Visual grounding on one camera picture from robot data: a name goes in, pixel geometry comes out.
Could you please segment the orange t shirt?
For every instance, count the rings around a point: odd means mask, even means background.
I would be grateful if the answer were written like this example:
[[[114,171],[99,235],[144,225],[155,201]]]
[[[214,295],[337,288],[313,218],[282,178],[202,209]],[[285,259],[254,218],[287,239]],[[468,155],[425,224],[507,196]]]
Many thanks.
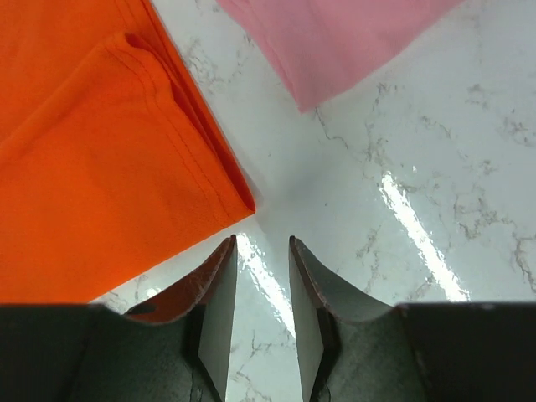
[[[2,2],[3,302],[91,302],[254,212],[151,2]]]

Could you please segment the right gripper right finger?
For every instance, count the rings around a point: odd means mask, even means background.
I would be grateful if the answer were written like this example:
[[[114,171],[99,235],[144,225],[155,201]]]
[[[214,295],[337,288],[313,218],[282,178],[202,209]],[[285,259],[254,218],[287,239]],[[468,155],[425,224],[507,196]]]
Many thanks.
[[[296,237],[289,277],[305,401],[532,401],[532,302],[385,304]]]

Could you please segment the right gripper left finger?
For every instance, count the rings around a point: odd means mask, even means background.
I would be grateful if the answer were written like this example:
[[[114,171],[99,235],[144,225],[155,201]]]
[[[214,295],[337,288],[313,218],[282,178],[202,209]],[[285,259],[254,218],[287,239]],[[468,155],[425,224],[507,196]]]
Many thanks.
[[[4,304],[4,401],[222,401],[236,238],[124,313],[102,304]]]

